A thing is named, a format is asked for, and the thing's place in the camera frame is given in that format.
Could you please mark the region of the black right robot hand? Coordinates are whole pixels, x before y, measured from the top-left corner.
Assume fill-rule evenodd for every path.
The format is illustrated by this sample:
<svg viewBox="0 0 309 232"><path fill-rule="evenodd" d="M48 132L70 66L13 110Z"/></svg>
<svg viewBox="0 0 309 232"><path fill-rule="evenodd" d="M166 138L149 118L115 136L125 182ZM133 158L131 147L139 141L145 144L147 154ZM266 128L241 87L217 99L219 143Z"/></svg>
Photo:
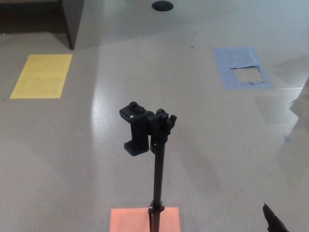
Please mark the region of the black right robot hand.
<svg viewBox="0 0 309 232"><path fill-rule="evenodd" d="M268 223L268 232L289 232L283 222L274 214L266 203L263 205L263 213Z"/></svg>

